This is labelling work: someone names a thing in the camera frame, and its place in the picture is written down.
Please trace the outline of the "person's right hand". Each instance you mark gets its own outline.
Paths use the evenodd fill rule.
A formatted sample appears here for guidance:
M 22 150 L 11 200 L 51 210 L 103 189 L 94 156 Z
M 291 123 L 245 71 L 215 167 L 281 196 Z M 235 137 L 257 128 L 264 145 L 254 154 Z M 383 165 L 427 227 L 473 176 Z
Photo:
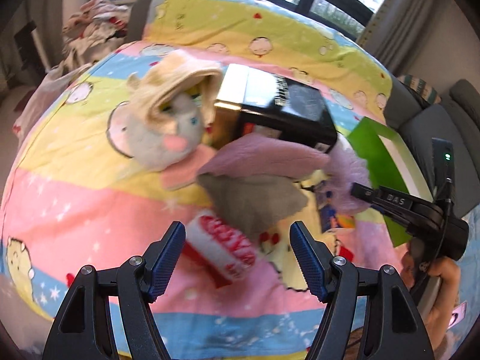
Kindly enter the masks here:
M 442 257 L 430 264 L 428 275 L 439 277 L 442 281 L 430 313 L 424 318 L 432 348 L 436 350 L 447 333 L 452 311 L 456 306 L 461 270 L 453 260 Z

